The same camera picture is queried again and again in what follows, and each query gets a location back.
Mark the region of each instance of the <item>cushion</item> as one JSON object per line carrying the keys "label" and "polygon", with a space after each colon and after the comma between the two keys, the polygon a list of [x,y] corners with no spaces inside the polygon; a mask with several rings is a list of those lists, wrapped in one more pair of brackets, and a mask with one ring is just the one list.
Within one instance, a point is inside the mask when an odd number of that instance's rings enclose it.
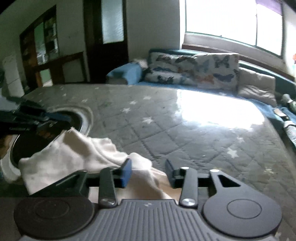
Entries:
{"label": "cushion", "polygon": [[174,84],[174,85],[194,85],[197,86],[197,82],[190,76],[183,73],[174,73],[169,71],[154,71],[151,70],[145,75],[145,81],[161,84]]}
{"label": "cushion", "polygon": [[265,104],[271,105],[272,107],[277,106],[274,94],[261,90],[253,85],[239,86],[237,95],[247,99],[259,100]]}
{"label": "cushion", "polygon": [[250,69],[239,68],[239,86],[253,85],[260,90],[275,92],[276,79],[273,76],[260,74]]}
{"label": "cushion", "polygon": [[194,85],[203,89],[235,91],[237,87],[238,55],[235,53],[188,56],[153,52],[149,67],[154,71],[185,73],[195,79]]}

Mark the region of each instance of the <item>beige pillow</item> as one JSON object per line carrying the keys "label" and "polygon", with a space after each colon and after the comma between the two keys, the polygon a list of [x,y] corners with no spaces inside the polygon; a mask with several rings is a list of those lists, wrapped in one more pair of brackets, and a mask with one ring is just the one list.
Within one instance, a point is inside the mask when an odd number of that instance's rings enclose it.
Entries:
{"label": "beige pillow", "polygon": [[237,95],[247,99],[259,100],[265,104],[271,105],[272,107],[277,106],[274,94],[261,90],[253,85],[239,86]]}
{"label": "beige pillow", "polygon": [[267,74],[260,74],[250,69],[239,67],[238,86],[256,86],[260,90],[274,94],[276,78]]}

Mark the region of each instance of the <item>dark wooden door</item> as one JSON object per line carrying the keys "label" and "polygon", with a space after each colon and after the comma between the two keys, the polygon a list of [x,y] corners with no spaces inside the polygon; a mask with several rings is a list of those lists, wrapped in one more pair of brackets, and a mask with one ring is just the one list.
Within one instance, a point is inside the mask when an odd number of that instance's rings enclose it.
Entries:
{"label": "dark wooden door", "polygon": [[92,83],[128,62],[125,0],[84,0],[86,52]]}

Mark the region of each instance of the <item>window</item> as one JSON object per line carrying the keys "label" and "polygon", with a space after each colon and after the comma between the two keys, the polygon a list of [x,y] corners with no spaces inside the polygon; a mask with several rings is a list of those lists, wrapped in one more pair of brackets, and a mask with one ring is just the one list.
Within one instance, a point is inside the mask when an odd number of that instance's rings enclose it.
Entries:
{"label": "window", "polygon": [[239,41],[281,56],[278,0],[186,0],[186,31]]}

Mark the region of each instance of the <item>crumpled cloth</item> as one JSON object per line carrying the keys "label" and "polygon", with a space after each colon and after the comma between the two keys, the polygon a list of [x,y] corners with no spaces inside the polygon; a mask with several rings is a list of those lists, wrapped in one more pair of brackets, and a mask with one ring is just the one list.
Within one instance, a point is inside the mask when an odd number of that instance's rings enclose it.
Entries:
{"label": "crumpled cloth", "polygon": [[[121,199],[178,200],[180,189],[172,189],[165,173],[137,153],[117,151],[109,138],[91,138],[74,128],[62,132],[41,152],[19,162],[19,169],[29,194],[33,194],[77,170],[99,173],[106,167],[119,167],[126,158],[132,160],[132,176],[125,189],[116,190]],[[89,199],[98,202],[98,188],[90,188]]]}

